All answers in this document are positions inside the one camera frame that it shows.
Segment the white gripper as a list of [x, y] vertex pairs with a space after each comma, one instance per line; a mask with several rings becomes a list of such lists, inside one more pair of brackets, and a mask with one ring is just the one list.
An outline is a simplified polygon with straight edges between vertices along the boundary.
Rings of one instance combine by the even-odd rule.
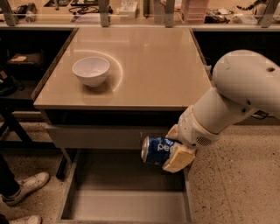
[[170, 157], [162, 166], [164, 171], [174, 173], [184, 169], [195, 159], [196, 150], [190, 148], [209, 147], [216, 143], [221, 135], [206, 130], [196, 119], [193, 106], [190, 106], [179, 117], [178, 123], [169, 129], [165, 137], [173, 140], [178, 139], [183, 144], [175, 146]]

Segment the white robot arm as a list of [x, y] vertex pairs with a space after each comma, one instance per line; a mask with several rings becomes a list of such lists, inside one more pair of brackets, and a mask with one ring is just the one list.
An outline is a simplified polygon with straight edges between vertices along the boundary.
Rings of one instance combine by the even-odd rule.
[[163, 169], [178, 172], [195, 158], [197, 149], [219, 140], [228, 126], [261, 110], [280, 118], [280, 68], [260, 53], [236, 50], [215, 64], [213, 86], [189, 106], [167, 136], [180, 142]]

